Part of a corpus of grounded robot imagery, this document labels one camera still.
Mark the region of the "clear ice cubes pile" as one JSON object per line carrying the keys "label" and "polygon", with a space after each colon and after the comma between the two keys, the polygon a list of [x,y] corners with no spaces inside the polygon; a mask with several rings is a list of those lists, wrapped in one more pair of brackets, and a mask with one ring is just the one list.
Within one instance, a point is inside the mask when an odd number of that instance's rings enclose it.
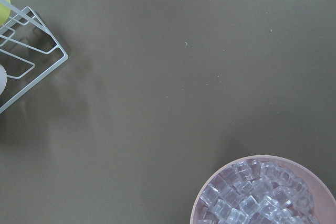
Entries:
{"label": "clear ice cubes pile", "polygon": [[244,159],[201,190],[192,223],[318,223],[307,183],[272,160]]}

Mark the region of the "yellow cup in rack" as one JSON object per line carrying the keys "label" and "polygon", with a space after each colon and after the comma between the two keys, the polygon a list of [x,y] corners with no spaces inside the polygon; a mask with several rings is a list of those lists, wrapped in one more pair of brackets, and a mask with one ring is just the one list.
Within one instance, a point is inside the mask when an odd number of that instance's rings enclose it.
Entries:
{"label": "yellow cup in rack", "polygon": [[9,18],[11,9],[5,6],[4,4],[0,4],[0,24],[3,25]]}

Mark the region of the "pink bowl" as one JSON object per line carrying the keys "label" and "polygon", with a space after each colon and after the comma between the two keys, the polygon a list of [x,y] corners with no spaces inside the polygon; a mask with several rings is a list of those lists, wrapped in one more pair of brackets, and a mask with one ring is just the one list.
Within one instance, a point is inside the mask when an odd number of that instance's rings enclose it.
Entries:
{"label": "pink bowl", "polygon": [[316,176],[313,172],[304,166],[279,156],[272,155],[253,155],[236,159],[218,169],[211,177],[205,182],[197,194],[190,216],[190,223],[197,223],[201,214],[200,197],[205,187],[216,177],[222,170],[230,167],[231,165],[245,161],[248,159],[258,159],[260,161],[274,161],[280,166],[284,166],[293,171],[298,177],[302,178],[308,186],[314,200],[313,215],[317,217],[320,223],[335,223],[335,198],[327,186]]}

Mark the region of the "pink cup in rack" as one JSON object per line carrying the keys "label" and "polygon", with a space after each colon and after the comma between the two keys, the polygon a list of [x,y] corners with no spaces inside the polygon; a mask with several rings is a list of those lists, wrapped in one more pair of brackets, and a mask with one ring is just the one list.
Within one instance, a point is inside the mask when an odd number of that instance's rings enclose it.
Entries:
{"label": "pink cup in rack", "polygon": [[0,94],[3,93],[6,85],[7,85],[7,72],[5,68],[2,65],[0,65]]}

